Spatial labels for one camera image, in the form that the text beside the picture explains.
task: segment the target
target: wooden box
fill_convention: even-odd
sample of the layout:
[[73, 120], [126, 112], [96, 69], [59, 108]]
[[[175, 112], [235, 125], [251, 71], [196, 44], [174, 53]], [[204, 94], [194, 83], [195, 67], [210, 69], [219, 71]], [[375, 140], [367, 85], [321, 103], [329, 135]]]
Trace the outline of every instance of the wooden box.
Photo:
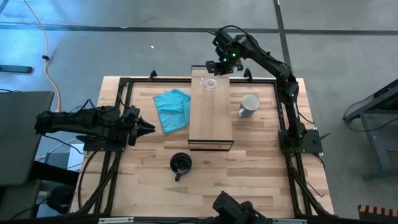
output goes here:
[[206, 70], [192, 71], [188, 145], [192, 151], [228, 151], [234, 143], [229, 76], [216, 77], [214, 90], [207, 90], [201, 84], [205, 77], [214, 78], [214, 75]]

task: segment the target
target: white mug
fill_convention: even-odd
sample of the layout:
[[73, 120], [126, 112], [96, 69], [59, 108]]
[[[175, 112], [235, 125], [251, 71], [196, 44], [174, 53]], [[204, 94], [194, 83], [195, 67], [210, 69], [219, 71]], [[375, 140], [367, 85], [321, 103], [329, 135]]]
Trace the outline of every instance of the white mug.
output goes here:
[[246, 95], [242, 98], [239, 117], [250, 117], [260, 107], [260, 99], [255, 95]]

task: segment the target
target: wooden table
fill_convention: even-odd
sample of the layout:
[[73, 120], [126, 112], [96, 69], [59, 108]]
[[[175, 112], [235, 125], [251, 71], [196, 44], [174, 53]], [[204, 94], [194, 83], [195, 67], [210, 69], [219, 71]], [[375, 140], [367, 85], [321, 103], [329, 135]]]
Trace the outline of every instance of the wooden table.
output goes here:
[[[119, 78], [104, 77], [99, 106], [114, 105]], [[304, 81], [301, 78], [297, 80], [300, 84], [299, 110], [306, 118], [312, 119]], [[216, 196], [224, 190], [239, 202], [251, 201], [255, 209], [267, 217], [293, 217], [286, 164], [277, 136], [279, 120], [273, 85], [231, 84], [234, 145], [229, 152], [189, 151], [188, 126], [172, 134], [163, 133], [153, 96], [174, 88], [190, 93], [190, 85], [134, 84], [132, 104], [141, 109], [146, 121], [156, 126], [156, 132], [140, 137], [134, 147], [128, 146], [123, 153], [112, 215], [213, 216], [217, 213], [211, 206]], [[238, 118], [241, 98], [247, 94], [260, 98], [260, 108], [252, 118]], [[305, 124], [307, 128], [312, 128], [312, 124]], [[193, 169], [179, 182], [174, 181], [175, 174], [169, 168], [169, 160], [177, 152], [186, 152], [193, 159]], [[103, 157], [103, 152], [97, 153], [88, 165], [81, 186], [83, 203], [98, 185]], [[303, 154], [302, 158], [307, 181], [325, 196], [321, 198], [313, 189], [310, 190], [324, 208], [333, 213], [322, 163], [312, 154]], [[304, 211], [302, 193], [300, 190], [297, 192], [300, 208]], [[105, 189], [102, 208], [106, 204], [107, 194], [108, 189]], [[77, 194], [75, 196], [71, 211], [77, 210]]]

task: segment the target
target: gray floor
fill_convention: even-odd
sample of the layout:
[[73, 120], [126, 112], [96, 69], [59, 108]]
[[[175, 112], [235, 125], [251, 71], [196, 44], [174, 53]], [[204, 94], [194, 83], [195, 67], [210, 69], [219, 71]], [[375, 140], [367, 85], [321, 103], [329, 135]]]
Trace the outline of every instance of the gray floor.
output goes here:
[[[117, 27], [214, 27], [276, 29], [272, 0], [30, 0], [45, 24]], [[286, 29], [398, 30], [395, 0], [280, 0]], [[36, 23], [23, 1], [10, 0], [0, 14], [0, 25]], [[191, 65], [216, 60], [212, 36], [187, 32], [49, 31], [49, 74], [68, 111], [87, 98], [98, 99], [105, 75], [190, 75]], [[253, 34], [263, 49], [283, 59], [278, 34]], [[398, 178], [365, 182], [361, 176], [376, 171], [364, 133], [347, 129], [345, 109], [398, 77], [396, 35], [287, 35], [296, 77], [305, 79], [308, 98], [322, 133], [326, 174], [335, 213], [357, 218], [357, 206], [398, 208]], [[0, 29], [0, 64], [29, 65], [33, 74], [0, 73], [0, 88], [53, 90], [44, 77], [39, 30]], [[256, 77], [270, 77], [245, 61]], [[64, 141], [72, 134], [57, 133]], [[38, 155], [57, 142], [43, 139]]]

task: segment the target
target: teal cloth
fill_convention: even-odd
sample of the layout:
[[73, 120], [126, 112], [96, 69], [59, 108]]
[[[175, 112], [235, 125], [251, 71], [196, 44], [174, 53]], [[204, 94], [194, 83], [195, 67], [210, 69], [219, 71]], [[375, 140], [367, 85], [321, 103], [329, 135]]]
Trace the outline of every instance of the teal cloth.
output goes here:
[[182, 129], [189, 123], [191, 96], [174, 89], [154, 97], [157, 114], [164, 133]]

